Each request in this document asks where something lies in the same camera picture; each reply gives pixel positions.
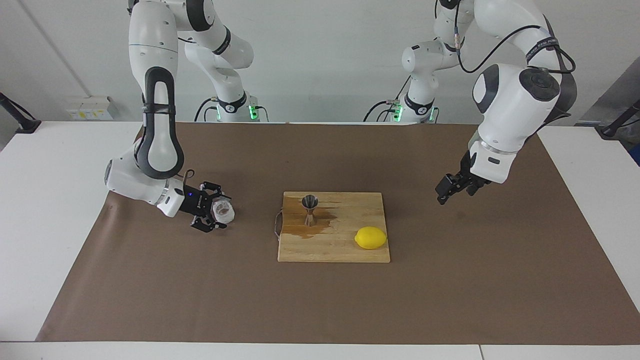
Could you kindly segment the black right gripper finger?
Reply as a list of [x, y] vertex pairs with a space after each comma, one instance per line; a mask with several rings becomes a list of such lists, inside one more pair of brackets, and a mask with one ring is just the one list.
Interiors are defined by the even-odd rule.
[[193, 221], [190, 224], [190, 227], [195, 228], [204, 233], [210, 233], [215, 229], [226, 229], [227, 224], [216, 221], [211, 217], [194, 215]]
[[230, 201], [232, 199], [222, 191], [222, 187], [217, 183], [202, 182], [201, 191], [204, 192], [205, 198], [211, 201], [214, 201], [215, 199], [225, 199]]

